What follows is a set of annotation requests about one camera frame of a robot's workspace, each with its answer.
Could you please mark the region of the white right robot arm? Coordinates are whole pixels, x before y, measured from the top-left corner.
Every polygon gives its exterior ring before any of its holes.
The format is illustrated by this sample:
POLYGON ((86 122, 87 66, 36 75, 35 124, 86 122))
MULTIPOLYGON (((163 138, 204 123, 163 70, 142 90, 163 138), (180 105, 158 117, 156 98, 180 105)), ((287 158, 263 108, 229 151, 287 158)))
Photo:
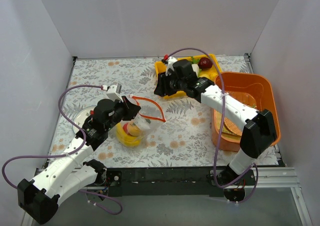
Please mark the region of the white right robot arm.
POLYGON ((219 188, 237 185, 245 178, 256 159, 277 139, 273 114, 264 109, 258 111, 228 95, 223 86, 206 77, 198 77, 187 59, 164 59, 165 72, 158 74, 154 94, 171 96, 183 91, 192 99, 219 111, 241 131, 240 149, 220 173, 213 173, 214 184, 219 188))

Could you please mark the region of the fake red apple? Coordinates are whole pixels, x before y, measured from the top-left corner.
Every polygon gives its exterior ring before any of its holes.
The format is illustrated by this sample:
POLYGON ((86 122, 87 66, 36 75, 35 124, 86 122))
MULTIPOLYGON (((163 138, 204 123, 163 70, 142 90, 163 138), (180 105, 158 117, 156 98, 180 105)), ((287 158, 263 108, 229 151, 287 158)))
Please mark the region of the fake red apple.
POLYGON ((198 62, 198 67, 201 70, 209 70, 212 68, 212 66, 213 66, 213 63, 211 59, 208 57, 202 57, 198 62))

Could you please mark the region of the fake yellow banana bunch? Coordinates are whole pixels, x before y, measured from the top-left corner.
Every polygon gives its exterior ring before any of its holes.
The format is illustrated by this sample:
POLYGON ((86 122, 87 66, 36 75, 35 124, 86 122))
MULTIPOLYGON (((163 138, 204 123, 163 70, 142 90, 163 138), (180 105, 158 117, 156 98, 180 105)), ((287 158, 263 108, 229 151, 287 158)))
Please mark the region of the fake yellow banana bunch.
POLYGON ((134 148, 141 143, 141 139, 138 136, 132 136, 129 134, 121 123, 116 125, 115 133, 118 141, 125 147, 134 148))

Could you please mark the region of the clear zip top bag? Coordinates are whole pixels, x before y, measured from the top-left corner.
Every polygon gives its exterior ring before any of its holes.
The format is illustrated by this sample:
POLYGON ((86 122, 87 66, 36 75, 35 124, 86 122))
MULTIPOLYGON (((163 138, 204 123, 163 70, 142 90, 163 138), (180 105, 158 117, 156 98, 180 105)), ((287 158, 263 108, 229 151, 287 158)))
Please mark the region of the clear zip top bag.
POLYGON ((141 139, 142 143, 150 133, 166 122, 165 115, 161 106, 149 98, 131 94, 129 96, 129 101, 140 106, 140 111, 134 119, 130 121, 121 121, 120 123, 123 126, 127 123, 135 123, 141 130, 141 135, 138 137, 141 139))

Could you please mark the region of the fake white radish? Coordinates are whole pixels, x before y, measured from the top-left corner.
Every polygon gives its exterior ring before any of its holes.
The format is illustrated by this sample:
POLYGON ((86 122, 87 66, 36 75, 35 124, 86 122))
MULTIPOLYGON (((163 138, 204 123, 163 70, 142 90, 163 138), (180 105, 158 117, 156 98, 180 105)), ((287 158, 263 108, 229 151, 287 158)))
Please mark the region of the fake white radish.
POLYGON ((199 68, 199 62, 200 59, 199 58, 195 58, 195 57, 191 57, 191 66, 193 71, 196 73, 196 76, 199 77, 200 71, 201 69, 199 68))

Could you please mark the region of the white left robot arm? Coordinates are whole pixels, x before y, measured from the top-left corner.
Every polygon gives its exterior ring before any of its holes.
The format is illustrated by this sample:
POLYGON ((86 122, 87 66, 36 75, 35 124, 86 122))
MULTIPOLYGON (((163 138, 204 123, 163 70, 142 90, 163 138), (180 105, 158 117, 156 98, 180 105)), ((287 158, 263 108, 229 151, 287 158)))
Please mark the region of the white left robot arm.
POLYGON ((121 100, 102 99, 83 121, 82 128, 63 152, 43 172, 17 185, 18 205, 37 223, 47 223, 59 206, 81 188, 103 185, 107 168, 85 158, 108 138, 108 132, 121 121, 133 120, 141 107, 125 96, 121 100))

